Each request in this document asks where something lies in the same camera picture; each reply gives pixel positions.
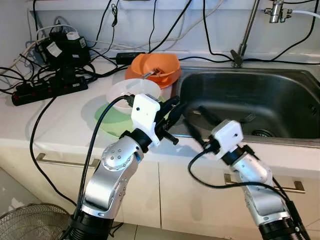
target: black cable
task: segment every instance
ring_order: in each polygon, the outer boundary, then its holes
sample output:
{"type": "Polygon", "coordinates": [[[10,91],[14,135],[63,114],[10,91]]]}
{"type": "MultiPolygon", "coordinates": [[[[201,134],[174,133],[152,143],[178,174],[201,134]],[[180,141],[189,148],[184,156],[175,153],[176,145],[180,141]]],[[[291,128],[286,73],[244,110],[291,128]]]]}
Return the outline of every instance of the black cable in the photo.
{"type": "Polygon", "coordinates": [[[38,31],[38,19],[37,19],[37,13],[36,13],[36,1],[37,0],[33,0],[33,2],[32,2],[32,12],[33,12],[33,17],[34,17],[35,30],[38,31]]]}
{"type": "Polygon", "coordinates": [[[11,86],[11,87],[9,87],[9,88],[7,88],[7,89],[1,89],[2,91],[8,91],[8,90],[11,90],[11,89],[14,89],[16,86],[18,86],[19,84],[23,84],[23,82],[17,82],[15,85],[13,85],[13,86],[11,86]]]}
{"type": "MultiPolygon", "coordinates": [[[[315,6],[314,6],[314,13],[317,13],[317,10],[318,10],[318,5],[319,5],[319,0],[316,0],[316,3],[315,3],[315,6]]],[[[314,30],[314,27],[315,27],[315,22],[316,22],[316,17],[314,16],[313,19],[312,19],[312,24],[311,24],[311,28],[310,28],[310,31],[309,33],[300,41],[297,41],[296,43],[292,44],[291,46],[287,47],[285,50],[283,50],[282,52],[280,52],[277,56],[275,56],[274,58],[271,59],[271,61],[274,61],[276,60],[277,58],[279,58],[281,55],[283,55],[286,51],[292,49],[293,47],[301,44],[302,42],[304,42],[305,40],[307,40],[310,35],[312,34],[313,30],[314,30]]]]}
{"type": "Polygon", "coordinates": [[[113,65],[115,65],[116,68],[118,67],[117,63],[115,63],[114,61],[112,61],[109,57],[103,55],[103,54],[105,54],[105,53],[101,54],[100,52],[98,52],[98,51],[96,51],[96,50],[94,50],[94,49],[92,49],[92,48],[90,48],[89,50],[90,50],[90,51],[93,51],[93,52],[95,52],[95,53],[98,54],[98,56],[95,56],[93,59],[90,60],[90,63],[92,63],[92,62],[93,62],[94,60],[96,60],[97,58],[102,57],[102,58],[106,59],[107,61],[109,61],[110,63],[112,63],[113,65]]]}
{"type": "MultiPolygon", "coordinates": [[[[215,61],[206,57],[202,56],[188,56],[184,58],[179,58],[179,61],[187,60],[187,59],[203,59],[207,60],[212,63],[226,63],[226,62],[232,62],[231,60],[224,60],[224,61],[215,61]]],[[[262,60],[262,59],[257,59],[257,58],[246,58],[243,60],[244,62],[263,62],[263,63],[284,63],[284,64],[298,64],[298,65],[320,65],[319,63],[309,63],[309,62],[295,62],[295,61],[280,61],[280,60],[262,60]]]]}
{"type": "Polygon", "coordinates": [[[306,1],[297,1],[297,2],[284,2],[284,4],[304,4],[304,3],[309,3],[309,2],[313,2],[315,0],[306,0],[306,1]]]}
{"type": "Polygon", "coordinates": [[[152,17],[152,31],[150,33],[150,36],[149,36],[149,53],[151,51],[151,37],[152,37],[152,34],[154,33],[155,31],[155,15],[156,15],[156,3],[157,3],[157,0],[154,0],[154,5],[153,5],[153,17],[152,17]]]}
{"type": "Polygon", "coordinates": [[[185,14],[187,8],[189,7],[189,5],[191,4],[192,0],[189,0],[187,2],[187,4],[185,5],[184,9],[182,10],[182,12],[180,13],[180,15],[178,16],[178,18],[175,20],[174,24],[172,25],[172,27],[170,28],[169,32],[166,34],[166,36],[164,37],[164,39],[161,40],[161,42],[155,46],[153,49],[151,49],[151,51],[149,51],[149,54],[154,52],[156,49],[158,49],[169,37],[169,35],[171,34],[171,32],[173,31],[173,29],[175,28],[175,26],[177,25],[177,23],[179,22],[180,18],[185,14]]]}
{"type": "Polygon", "coordinates": [[[50,105],[54,102],[54,100],[57,97],[52,98],[49,103],[44,107],[44,109],[40,112],[38,118],[35,121],[35,124],[33,126],[32,129],[32,133],[31,133],[31,138],[30,138],[30,145],[29,145],[29,150],[30,150],[30,155],[32,158],[32,161],[35,165],[35,167],[39,170],[39,172],[44,176],[44,178],[47,180],[47,182],[51,185],[51,187],[54,189],[54,191],[59,194],[61,197],[63,197],[64,199],[66,199],[67,201],[69,201],[70,203],[72,203],[73,205],[76,205],[76,203],[74,201],[72,201],[69,197],[65,196],[63,193],[61,193],[56,186],[53,184],[53,182],[50,180],[50,178],[46,175],[46,173],[41,169],[41,167],[38,165],[37,160],[35,158],[35,154],[34,154],[34,149],[33,149],[33,144],[34,144],[34,139],[35,139],[35,134],[36,134],[36,130],[38,127],[38,124],[40,122],[41,117],[43,116],[43,114],[45,113],[45,111],[50,107],[50,105]]]}
{"type": "Polygon", "coordinates": [[[109,232],[109,235],[110,235],[112,238],[114,238],[114,237],[115,237],[115,232],[116,232],[119,228],[121,228],[123,225],[124,225],[124,223],[121,222],[121,223],[119,223],[118,225],[113,226],[111,229],[114,229],[114,230],[113,230],[113,232],[110,231],[110,232],[109,232]]]}
{"type": "Polygon", "coordinates": [[[96,140],[96,136],[100,127],[101,122],[103,121],[105,115],[108,113],[108,111],[113,107],[113,105],[115,105],[117,102],[126,99],[128,96],[124,95],[124,96],[120,96],[117,97],[115,100],[113,100],[106,108],[105,110],[102,112],[101,116],[99,117],[93,133],[92,133],[92,137],[90,140],[90,144],[89,144],[89,148],[88,148],[88,152],[85,158],[85,163],[83,166],[83,171],[82,171],[82,176],[81,176],[81,182],[80,182],[80,187],[79,187],[79,193],[78,193],[78,198],[77,198],[77,203],[76,203],[76,209],[75,209],[75,213],[74,213],[74,220],[77,220],[78,215],[80,213],[81,210],[81,206],[82,206],[82,200],[83,200],[83,193],[84,193],[84,188],[85,188],[85,182],[86,182],[86,175],[87,175],[87,171],[88,171],[88,166],[89,166],[89,162],[90,162],[90,158],[91,158],[91,154],[94,148],[94,144],[95,144],[95,140],[96,140]]]}
{"type": "Polygon", "coordinates": [[[222,57],[225,57],[225,58],[229,59],[230,61],[234,61],[231,57],[229,57],[227,55],[220,54],[220,53],[214,53],[211,50],[211,44],[210,44],[208,28],[207,28],[207,20],[206,20],[206,0],[203,0],[202,18],[203,18],[203,25],[204,25],[204,30],[205,30],[206,41],[208,43],[208,48],[209,48],[209,52],[211,53],[211,55],[213,55],[213,56],[222,56],[222,57]]]}
{"type": "Polygon", "coordinates": [[[263,60],[258,58],[246,58],[244,62],[262,62],[262,63],[283,63],[283,64],[299,64],[299,65],[320,65],[320,62],[296,62],[296,61],[281,61],[281,60],[263,60]]]}
{"type": "Polygon", "coordinates": [[[290,200],[289,196],[287,195],[286,191],[282,188],[282,186],[278,183],[278,181],[275,179],[275,177],[272,177],[272,181],[274,184],[278,187],[280,192],[288,199],[290,200]]]}
{"type": "Polygon", "coordinates": [[[183,61],[183,60],[187,60],[187,59],[203,59],[203,60],[207,60],[209,62],[212,63],[227,63],[227,62],[232,62],[232,60],[224,60],[224,61],[215,61],[206,57],[202,57],[202,56],[188,56],[188,57],[184,57],[184,58],[179,58],[179,61],[183,61]]]}
{"type": "Polygon", "coordinates": [[[35,80],[35,78],[37,78],[37,81],[40,82],[40,80],[42,78],[40,78],[40,74],[44,73],[44,72],[53,72],[53,71],[50,71],[50,67],[49,66],[42,66],[38,72],[33,76],[33,78],[31,79],[31,82],[33,82],[35,80]]]}
{"type": "Polygon", "coordinates": [[[99,53],[99,55],[98,55],[97,57],[93,58],[93,59],[90,61],[90,63],[92,63],[96,58],[98,58],[98,57],[103,57],[107,52],[109,52],[109,50],[110,50],[110,48],[111,48],[111,46],[112,46],[112,44],[113,44],[113,42],[114,42],[114,39],[115,39],[115,26],[116,26],[117,23],[118,23],[118,3],[119,3],[119,0],[116,2],[116,5],[114,5],[114,4],[111,5],[111,8],[112,8],[111,12],[112,12],[113,17],[114,17],[113,22],[112,22],[112,25],[111,25],[111,26],[112,26],[112,39],[111,39],[111,43],[110,43],[108,49],[107,49],[104,53],[102,53],[102,54],[99,53]]]}
{"type": "Polygon", "coordinates": [[[29,81],[31,81],[31,79],[34,77],[34,75],[35,75],[35,66],[34,66],[34,64],[33,64],[33,61],[31,61],[30,59],[28,59],[27,57],[25,57],[25,56],[23,56],[22,54],[19,54],[21,57],[23,57],[23,58],[25,58],[27,61],[29,61],[29,63],[30,63],[30,65],[31,65],[31,67],[32,67],[32,74],[31,74],[31,76],[27,79],[27,81],[29,82],[29,81]]]}
{"type": "Polygon", "coordinates": [[[25,77],[22,76],[22,74],[21,74],[20,72],[18,72],[18,71],[16,71],[16,70],[13,70],[13,69],[11,69],[11,68],[8,68],[8,67],[3,67],[3,66],[0,66],[0,69],[6,70],[6,71],[10,71],[10,72],[13,72],[13,73],[17,74],[17,75],[21,78],[22,81],[26,82],[25,77]]]}
{"type": "Polygon", "coordinates": [[[125,65],[122,65],[122,66],[117,67],[115,69],[112,69],[111,71],[108,71],[106,73],[102,73],[102,74],[96,73],[95,75],[96,75],[97,78],[109,77],[109,76],[111,76],[111,75],[113,75],[113,74],[115,74],[115,73],[117,73],[119,71],[127,69],[128,66],[129,66],[129,64],[125,64],[125,65]]]}
{"type": "Polygon", "coordinates": [[[277,189],[275,189],[274,187],[261,183],[261,182],[238,182],[238,183],[234,183],[234,184],[230,184],[230,185],[211,185],[208,184],[202,180],[200,180],[199,178],[197,178],[193,172],[191,171],[191,167],[192,165],[195,163],[195,161],[200,158],[201,156],[203,156],[204,154],[207,154],[209,151],[202,151],[200,152],[198,155],[196,155],[188,164],[188,172],[190,173],[190,175],[192,176],[192,178],[194,180],[196,180],[198,183],[209,187],[209,188],[213,188],[213,189],[229,189],[229,188],[235,188],[235,187],[243,187],[243,186],[261,186],[267,189],[270,189],[272,191],[274,191],[276,194],[278,194],[281,198],[283,198],[283,200],[287,203],[289,201],[289,199],[287,199],[281,192],[279,192],[277,189]]]}
{"type": "MultiPolygon", "coordinates": [[[[107,12],[107,10],[108,10],[108,8],[109,8],[109,5],[110,5],[111,1],[112,1],[112,0],[109,0],[108,4],[106,5],[106,8],[105,8],[105,10],[104,10],[104,12],[103,12],[103,14],[102,14],[102,18],[101,18],[101,21],[100,21],[99,30],[98,30],[98,33],[96,34],[96,38],[95,38],[96,41],[98,41],[98,39],[99,39],[99,35],[100,35],[100,32],[101,32],[102,24],[104,23],[105,15],[106,15],[106,12],[107,12]]],[[[95,42],[90,48],[93,48],[93,47],[95,47],[96,45],[97,45],[97,42],[95,42]]]]}
{"type": "MultiPolygon", "coordinates": [[[[256,155],[256,153],[251,149],[251,147],[249,147],[248,145],[245,145],[243,148],[247,148],[245,149],[250,155],[252,155],[255,159],[257,159],[258,161],[261,161],[260,158],[256,155]]],[[[275,179],[275,177],[272,177],[272,181],[274,182],[274,184],[278,187],[278,189],[280,190],[280,192],[288,199],[290,200],[289,196],[287,195],[286,191],[282,188],[282,186],[278,183],[278,181],[275,179]]]]}
{"type": "Polygon", "coordinates": [[[72,231],[72,227],[68,226],[68,228],[64,231],[63,235],[59,238],[59,240],[66,240],[69,234],[72,231]]]}
{"type": "Polygon", "coordinates": [[[43,66],[41,66],[39,63],[36,63],[35,61],[32,61],[31,59],[27,58],[26,56],[23,56],[22,54],[19,54],[20,57],[24,58],[25,60],[29,61],[29,63],[31,64],[35,64],[37,66],[39,66],[40,68],[42,68],[43,66]]]}
{"type": "Polygon", "coordinates": [[[86,78],[86,83],[87,83],[87,84],[90,84],[90,83],[92,83],[92,82],[94,82],[95,80],[98,79],[98,78],[95,76],[95,75],[96,75],[96,69],[95,69],[95,67],[94,67],[91,63],[88,63],[88,64],[85,65],[85,66],[76,68],[75,73],[76,73],[76,74],[81,74],[82,76],[83,76],[84,74],[89,75],[90,77],[89,77],[89,78],[86,78]],[[88,66],[89,68],[91,68],[92,72],[86,70],[86,69],[85,69],[85,66],[88,66]]]}
{"type": "Polygon", "coordinates": [[[6,75],[6,74],[0,74],[0,77],[10,78],[10,79],[16,79],[16,80],[23,81],[23,80],[21,79],[21,77],[15,77],[15,76],[10,76],[10,75],[6,75]]]}
{"type": "Polygon", "coordinates": [[[0,92],[1,92],[1,93],[4,93],[4,94],[9,94],[9,95],[12,95],[12,94],[13,94],[12,92],[8,92],[8,91],[2,90],[2,89],[0,89],[0,92]]]}

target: wire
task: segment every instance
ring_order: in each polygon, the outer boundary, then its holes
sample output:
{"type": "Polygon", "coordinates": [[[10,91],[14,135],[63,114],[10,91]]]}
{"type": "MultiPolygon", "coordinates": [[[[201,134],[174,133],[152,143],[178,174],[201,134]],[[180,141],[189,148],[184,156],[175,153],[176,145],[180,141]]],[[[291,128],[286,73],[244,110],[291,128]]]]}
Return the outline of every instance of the wire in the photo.
{"type": "Polygon", "coordinates": [[[185,11],[183,16],[182,16],[182,23],[181,23],[181,26],[180,26],[180,30],[179,30],[179,34],[178,34],[178,37],[175,39],[175,41],[168,47],[166,47],[165,49],[163,49],[163,51],[167,51],[169,49],[171,49],[174,45],[177,44],[177,42],[179,41],[179,38],[182,36],[182,30],[184,29],[184,25],[185,25],[185,21],[186,21],[186,14],[187,12],[185,11]]]}
{"type": "Polygon", "coordinates": [[[23,55],[21,55],[20,54],[20,56],[21,57],[23,57],[24,59],[26,59],[29,63],[30,63],[30,65],[31,65],[31,67],[32,67],[32,74],[31,74],[31,76],[26,80],[26,81],[31,81],[31,79],[34,77],[34,75],[35,75],[35,66],[34,66],[34,61],[31,61],[30,59],[28,59],[27,57],[25,57],[25,56],[23,56],[23,55]]]}
{"type": "Polygon", "coordinates": [[[23,59],[29,61],[29,63],[35,64],[35,65],[39,66],[40,68],[42,68],[42,66],[39,63],[36,63],[35,61],[30,60],[29,58],[27,58],[26,56],[22,55],[21,53],[19,54],[19,56],[22,57],[23,59]]]}
{"type": "Polygon", "coordinates": [[[91,59],[90,63],[92,63],[95,59],[97,59],[97,58],[99,58],[99,57],[102,57],[102,58],[106,59],[107,61],[109,61],[110,63],[112,63],[113,65],[115,65],[116,68],[118,67],[117,63],[115,63],[114,61],[112,61],[112,60],[111,60],[110,58],[108,58],[107,56],[104,56],[103,54],[101,54],[100,52],[98,52],[98,51],[96,51],[96,50],[94,50],[94,49],[92,49],[92,48],[90,48],[89,50],[90,50],[90,51],[93,51],[93,52],[95,52],[95,53],[98,54],[98,56],[96,56],[96,57],[94,57],[93,59],[91,59]]]}
{"type": "Polygon", "coordinates": [[[3,67],[3,66],[0,66],[0,69],[5,70],[6,72],[10,71],[10,72],[17,74],[21,78],[22,81],[26,82],[25,77],[20,72],[13,70],[11,68],[8,68],[8,67],[3,67]]]}
{"type": "Polygon", "coordinates": [[[89,76],[91,76],[91,77],[89,77],[89,78],[86,79],[86,83],[87,83],[87,84],[90,84],[90,83],[94,82],[95,80],[97,80],[98,78],[95,76],[95,75],[96,75],[96,69],[95,69],[95,67],[94,67],[91,63],[88,63],[86,66],[88,66],[89,68],[91,68],[92,72],[87,71],[87,70],[85,69],[85,66],[83,66],[83,67],[76,68],[77,70],[75,71],[75,73],[76,73],[76,74],[82,74],[82,75],[83,75],[83,74],[88,74],[89,76]]]}
{"type": "MultiPolygon", "coordinates": [[[[207,18],[208,16],[210,16],[211,14],[213,14],[220,6],[221,4],[224,3],[225,0],[220,0],[220,2],[212,9],[210,10],[206,15],[205,17],[207,18]]],[[[175,37],[175,38],[167,38],[165,40],[165,42],[171,42],[171,41],[178,41],[182,38],[184,38],[197,24],[199,24],[200,22],[203,21],[203,17],[200,17],[197,21],[195,21],[193,24],[191,24],[182,34],[179,34],[179,37],[175,37]]],[[[102,43],[102,44],[110,44],[110,42],[106,42],[106,41],[97,41],[98,43],[102,43]]],[[[161,42],[161,40],[153,40],[151,41],[150,43],[151,44],[154,44],[154,43],[159,43],[161,42]]],[[[130,49],[130,50],[133,50],[133,49],[144,49],[143,47],[144,46],[147,46],[149,44],[149,42],[146,42],[142,45],[139,45],[139,46],[128,46],[128,45],[125,45],[125,44],[121,44],[121,43],[113,43],[112,45],[113,46],[116,46],[116,47],[120,47],[120,48],[123,48],[123,49],[130,49]]]]}
{"type": "Polygon", "coordinates": [[[149,51],[149,53],[154,52],[156,49],[158,49],[169,37],[169,35],[171,34],[171,32],[173,31],[173,29],[175,28],[175,26],[177,25],[177,23],[179,22],[180,18],[182,17],[182,15],[185,13],[185,11],[187,10],[187,8],[189,7],[189,5],[191,4],[192,0],[189,0],[187,2],[187,4],[185,5],[184,9],[182,10],[182,12],[180,13],[180,15],[178,16],[178,18],[175,20],[174,24],[172,25],[172,27],[170,28],[169,32],[166,34],[166,36],[161,40],[161,42],[155,46],[153,49],[151,49],[149,51]]]}
{"type": "Polygon", "coordinates": [[[111,227],[111,229],[114,229],[114,230],[113,230],[113,232],[110,231],[110,232],[109,232],[109,235],[110,235],[112,238],[114,238],[114,237],[115,237],[115,232],[116,232],[119,228],[121,228],[123,225],[124,225],[124,223],[121,222],[121,223],[119,223],[118,225],[115,225],[115,226],[111,227]]]}
{"type": "Polygon", "coordinates": [[[319,14],[316,14],[316,13],[311,12],[311,11],[293,10],[292,13],[293,14],[307,14],[307,15],[310,15],[310,16],[313,16],[313,17],[316,17],[316,18],[320,19],[320,15],[319,14]]]}
{"type": "Polygon", "coordinates": [[[298,64],[298,65],[320,65],[320,62],[296,62],[282,60],[263,60],[258,58],[246,58],[244,62],[263,62],[263,63],[283,63],[283,64],[298,64]]]}
{"type": "Polygon", "coordinates": [[[149,52],[151,51],[151,37],[152,37],[152,34],[153,34],[154,31],[155,31],[156,3],[157,3],[157,0],[154,0],[154,5],[153,5],[153,17],[152,17],[152,31],[151,31],[150,36],[149,36],[149,52]]]}
{"type": "Polygon", "coordinates": [[[111,39],[111,43],[110,43],[110,45],[109,45],[109,47],[108,47],[108,49],[104,52],[104,53],[99,53],[99,56],[98,57],[103,57],[103,55],[105,55],[107,52],[109,52],[109,50],[110,50],[110,48],[111,48],[111,46],[112,46],[112,44],[113,44],[113,42],[114,42],[114,38],[115,38],[115,26],[117,25],[117,23],[118,23],[118,3],[119,3],[119,0],[116,2],[116,5],[114,5],[114,4],[112,4],[111,5],[111,12],[112,12],[112,14],[113,14],[113,17],[114,17],[114,19],[113,19],[113,22],[112,22],[112,39],[111,39]]]}
{"type": "Polygon", "coordinates": [[[188,57],[184,57],[184,58],[179,58],[179,61],[183,61],[183,60],[187,60],[187,59],[203,59],[203,60],[207,60],[209,62],[212,63],[227,63],[227,62],[232,62],[232,60],[224,60],[224,61],[215,61],[206,57],[202,57],[202,56],[188,56],[188,57]]]}
{"type": "Polygon", "coordinates": [[[16,80],[23,81],[23,79],[21,79],[21,77],[15,77],[15,76],[10,76],[10,75],[5,75],[5,74],[0,74],[0,77],[10,78],[10,79],[16,79],[16,80]]]}
{"type": "Polygon", "coordinates": [[[43,114],[45,113],[45,111],[50,107],[50,105],[54,102],[54,100],[57,97],[52,98],[49,103],[44,107],[44,109],[40,112],[38,118],[35,121],[35,124],[33,126],[32,129],[32,133],[31,133],[31,138],[30,138],[30,145],[29,145],[29,150],[30,150],[30,155],[32,158],[32,161],[35,165],[35,167],[39,170],[39,172],[44,176],[44,178],[47,180],[47,182],[51,185],[51,187],[54,189],[54,191],[60,195],[61,197],[63,197],[64,199],[66,199],[67,201],[69,201],[70,203],[72,203],[73,205],[76,205],[76,203],[74,201],[72,201],[69,197],[65,196],[63,193],[61,193],[56,186],[53,184],[53,182],[50,180],[50,178],[47,176],[47,174],[41,169],[41,167],[39,166],[39,164],[37,163],[37,160],[35,158],[35,154],[34,154],[34,149],[33,149],[33,144],[34,144],[34,139],[35,139],[35,134],[36,134],[36,130],[38,127],[38,124],[40,122],[41,117],[43,116],[43,114]]]}
{"type": "Polygon", "coordinates": [[[211,55],[222,56],[222,57],[225,57],[225,58],[233,61],[233,59],[231,57],[224,55],[224,54],[220,54],[220,53],[213,53],[211,50],[210,39],[209,39],[208,28],[207,28],[207,21],[206,21],[206,0],[203,0],[202,18],[203,18],[203,25],[204,25],[204,30],[205,30],[206,41],[208,43],[208,48],[209,48],[209,52],[211,53],[211,55]]]}
{"type": "MultiPolygon", "coordinates": [[[[313,11],[314,13],[317,13],[318,5],[319,5],[319,0],[316,0],[315,6],[314,6],[314,11],[313,11]]],[[[292,44],[291,46],[287,47],[285,50],[283,50],[282,52],[280,52],[277,56],[275,56],[274,58],[272,58],[271,61],[276,60],[276,59],[279,58],[281,55],[283,55],[286,51],[292,49],[293,47],[295,47],[295,46],[303,43],[305,40],[307,40],[307,39],[310,37],[310,35],[312,34],[313,30],[314,30],[315,22],[316,22],[316,18],[313,17],[309,33],[308,33],[302,40],[297,41],[296,43],[292,44]]]]}
{"type": "Polygon", "coordinates": [[[12,92],[8,92],[8,91],[2,90],[2,89],[0,89],[0,92],[4,93],[4,94],[8,94],[8,95],[12,95],[13,94],[12,92]]]}
{"type": "MultiPolygon", "coordinates": [[[[25,56],[29,51],[30,49],[32,49],[37,43],[41,42],[42,40],[46,39],[46,37],[44,38],[41,38],[37,41],[34,41],[32,44],[30,44],[30,46],[26,47],[25,50],[21,53],[23,56],[25,56]]],[[[15,59],[13,61],[13,63],[8,66],[6,69],[12,69],[19,61],[21,60],[21,56],[19,56],[17,59],[15,59]]],[[[0,71],[0,75],[1,74],[5,74],[8,70],[3,70],[3,71],[0,71]]]]}
{"type": "Polygon", "coordinates": [[[261,186],[267,189],[272,190],[273,192],[275,192],[276,194],[278,194],[281,198],[283,198],[283,200],[287,203],[289,201],[288,198],[286,198],[281,192],[279,192],[277,189],[275,189],[274,187],[261,183],[261,182],[239,182],[239,183],[234,183],[234,184],[230,184],[230,185],[211,185],[209,183],[206,183],[202,180],[200,180],[198,177],[196,177],[194,175],[194,173],[191,171],[191,167],[192,165],[195,163],[195,161],[197,159],[199,159],[200,157],[202,157],[204,154],[207,154],[209,151],[204,150],[202,152],[200,152],[199,154],[197,154],[188,164],[188,172],[190,173],[190,175],[192,176],[192,178],[194,180],[196,180],[198,183],[209,187],[209,188],[213,188],[213,189],[229,189],[229,188],[235,188],[235,187],[243,187],[243,186],[261,186]]]}
{"type": "Polygon", "coordinates": [[[2,91],[8,91],[11,89],[14,89],[16,86],[18,86],[19,84],[23,84],[23,82],[19,81],[16,84],[12,85],[11,87],[7,88],[7,89],[1,89],[2,91]]]}
{"type": "Polygon", "coordinates": [[[110,5],[111,1],[112,0],[109,0],[108,4],[106,5],[106,8],[105,8],[105,10],[104,10],[104,12],[102,14],[99,30],[98,30],[98,33],[96,34],[96,38],[95,38],[96,42],[90,48],[93,48],[93,47],[95,47],[97,45],[97,41],[99,39],[99,35],[100,35],[100,32],[101,32],[102,24],[104,23],[105,15],[106,15],[106,12],[107,12],[107,10],[109,8],[109,5],[110,5]]]}
{"type": "Polygon", "coordinates": [[[304,3],[309,3],[309,2],[313,2],[315,0],[306,0],[306,1],[298,1],[298,2],[284,2],[284,4],[304,4],[304,3]]]}
{"type": "Polygon", "coordinates": [[[37,13],[36,13],[36,1],[37,0],[33,0],[33,2],[32,2],[32,12],[33,12],[33,17],[34,17],[35,30],[38,31],[38,19],[37,19],[37,13]]]}
{"type": "MultiPolygon", "coordinates": [[[[227,63],[227,62],[232,62],[231,60],[224,60],[224,61],[215,61],[206,57],[202,56],[188,56],[184,58],[179,58],[179,61],[187,60],[187,59],[203,59],[212,63],[227,63]]],[[[297,65],[320,65],[319,63],[312,63],[312,62],[295,62],[295,61],[280,61],[280,60],[262,60],[262,59],[257,59],[257,58],[246,58],[243,60],[244,62],[263,62],[263,63],[283,63],[283,64],[297,64],[297,65]]]]}
{"type": "Polygon", "coordinates": [[[56,25],[52,25],[52,26],[45,26],[45,27],[42,27],[42,28],[38,29],[38,30],[36,31],[37,39],[38,39],[38,34],[39,34],[39,32],[41,32],[41,31],[43,31],[43,30],[46,30],[46,29],[56,28],[56,27],[69,27],[69,28],[72,28],[73,30],[75,30],[76,32],[78,32],[78,30],[77,30],[75,27],[71,26],[71,25],[67,25],[67,24],[56,24],[56,25]]]}
{"type": "Polygon", "coordinates": [[[89,148],[88,148],[88,152],[87,152],[87,155],[86,155],[86,158],[85,158],[83,171],[82,171],[81,182],[80,182],[80,187],[79,187],[79,193],[78,193],[78,198],[77,198],[77,203],[76,203],[76,209],[75,209],[75,213],[74,213],[74,220],[77,220],[78,215],[79,215],[80,210],[81,210],[83,193],[84,193],[85,182],[86,182],[86,175],[87,175],[91,154],[92,154],[92,151],[93,151],[93,148],[94,148],[94,144],[95,144],[95,140],[96,140],[96,136],[97,136],[100,124],[103,121],[105,115],[108,113],[108,111],[113,107],[113,105],[115,105],[120,100],[126,99],[127,97],[128,97],[127,95],[123,95],[123,96],[117,97],[115,100],[113,100],[105,108],[105,110],[102,112],[101,116],[99,117],[99,119],[98,119],[98,121],[97,121],[97,123],[96,123],[96,125],[94,127],[94,130],[93,130],[93,133],[92,133],[92,137],[91,137],[91,140],[90,140],[90,144],[89,144],[89,148]]]}

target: white cabinet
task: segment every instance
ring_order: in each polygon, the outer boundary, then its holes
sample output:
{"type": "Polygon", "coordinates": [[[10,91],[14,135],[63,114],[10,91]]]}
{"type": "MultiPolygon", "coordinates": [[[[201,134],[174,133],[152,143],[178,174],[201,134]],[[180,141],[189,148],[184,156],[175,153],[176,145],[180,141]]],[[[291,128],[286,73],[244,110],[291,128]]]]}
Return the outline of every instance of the white cabinet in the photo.
{"type": "MultiPolygon", "coordinates": [[[[84,154],[46,152],[39,165],[60,192],[77,201],[84,154]]],[[[0,147],[0,167],[42,202],[53,203],[73,213],[75,207],[60,197],[34,166],[29,149],[0,147]]],[[[94,173],[88,169],[87,182],[94,173]]],[[[157,162],[142,162],[129,181],[115,221],[160,227],[160,198],[157,162]]]]}
{"type": "MultiPolygon", "coordinates": [[[[246,207],[243,191],[236,188],[212,189],[194,181],[188,173],[191,159],[179,163],[159,163],[162,228],[171,231],[207,235],[233,240],[262,239],[246,207]]],[[[192,171],[202,180],[224,185],[229,171],[208,159],[195,163],[192,171]]],[[[289,193],[305,226],[320,218],[318,179],[277,177],[283,187],[301,181],[306,194],[289,193]]],[[[312,239],[319,236],[309,231],[312,239]]]]}

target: power adapter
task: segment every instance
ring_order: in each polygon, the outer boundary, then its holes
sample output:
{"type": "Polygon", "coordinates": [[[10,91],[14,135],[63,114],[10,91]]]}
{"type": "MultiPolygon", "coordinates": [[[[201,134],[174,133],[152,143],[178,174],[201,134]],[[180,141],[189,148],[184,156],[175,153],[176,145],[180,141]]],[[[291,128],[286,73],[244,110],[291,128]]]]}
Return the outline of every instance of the power adapter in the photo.
{"type": "Polygon", "coordinates": [[[140,54],[145,54],[145,52],[120,52],[115,56],[115,62],[119,65],[130,65],[132,61],[140,54]]]}

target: white countertop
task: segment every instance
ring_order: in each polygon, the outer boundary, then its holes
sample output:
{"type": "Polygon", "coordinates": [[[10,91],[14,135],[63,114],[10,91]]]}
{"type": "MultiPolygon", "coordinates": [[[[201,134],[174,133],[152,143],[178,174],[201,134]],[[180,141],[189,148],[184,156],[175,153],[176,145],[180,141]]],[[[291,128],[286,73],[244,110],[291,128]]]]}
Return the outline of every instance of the white countertop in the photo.
{"type": "MultiPolygon", "coordinates": [[[[212,66],[211,63],[187,61],[189,66],[212,66]]],[[[229,63],[215,64],[214,67],[229,67],[229,63]]],[[[105,62],[95,64],[98,73],[107,72],[112,65],[105,62]]],[[[320,79],[318,66],[297,66],[279,63],[246,63],[246,68],[305,69],[320,79]]],[[[36,130],[35,148],[43,151],[85,154],[96,125],[96,111],[107,103],[106,91],[113,84],[125,79],[125,71],[100,78],[89,84],[89,89],[59,96],[40,120],[36,130]]],[[[165,89],[168,96],[171,89],[165,89]]],[[[0,94],[0,146],[28,148],[35,120],[49,100],[14,106],[11,96],[0,94]]],[[[99,131],[93,155],[99,156],[103,149],[116,138],[99,131]]],[[[257,155],[275,171],[283,175],[320,178],[320,149],[274,144],[250,143],[257,155]]],[[[152,149],[145,160],[189,161],[200,151],[198,144],[191,138],[180,138],[174,147],[167,140],[157,149],[152,149]]]]}

